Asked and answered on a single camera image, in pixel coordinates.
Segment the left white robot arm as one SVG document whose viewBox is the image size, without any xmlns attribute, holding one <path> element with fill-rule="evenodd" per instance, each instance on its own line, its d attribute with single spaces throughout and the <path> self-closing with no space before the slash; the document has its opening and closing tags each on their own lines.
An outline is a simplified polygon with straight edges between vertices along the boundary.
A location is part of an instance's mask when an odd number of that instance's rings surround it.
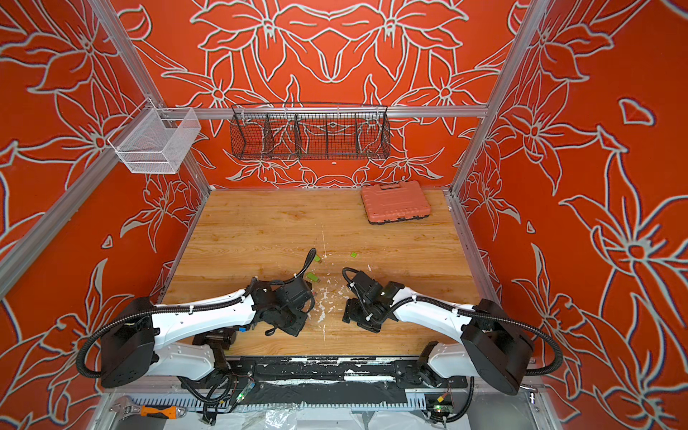
<svg viewBox="0 0 688 430">
<path fill-rule="evenodd" d="M 124 386 L 143 376 L 199 381 L 220 368 L 223 354 L 208 344 L 186 345 L 185 339 L 257 324 L 297 336 L 314 305 L 312 284 L 301 277 L 252 279 L 246 288 L 229 295 L 176 306 L 138 298 L 87 338 L 75 367 L 81 376 L 98 379 L 105 388 Z"/>
</svg>

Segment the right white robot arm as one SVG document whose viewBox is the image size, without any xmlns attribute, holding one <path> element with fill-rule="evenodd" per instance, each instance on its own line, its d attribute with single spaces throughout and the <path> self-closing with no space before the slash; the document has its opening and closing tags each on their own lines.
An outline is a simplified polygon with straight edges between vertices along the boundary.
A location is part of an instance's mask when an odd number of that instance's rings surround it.
<svg viewBox="0 0 688 430">
<path fill-rule="evenodd" d="M 510 318 L 495 301 L 474 306 L 428 297 L 399 282 L 383 286 L 363 271 L 345 267 L 342 277 L 355 297 L 344 322 L 379 333 L 388 321 L 417 324 L 451 344 L 431 342 L 420 365 L 433 376 L 478 377 L 498 392 L 515 395 L 526 376 L 544 376 L 564 363 L 559 343 L 541 329 Z"/>
</svg>

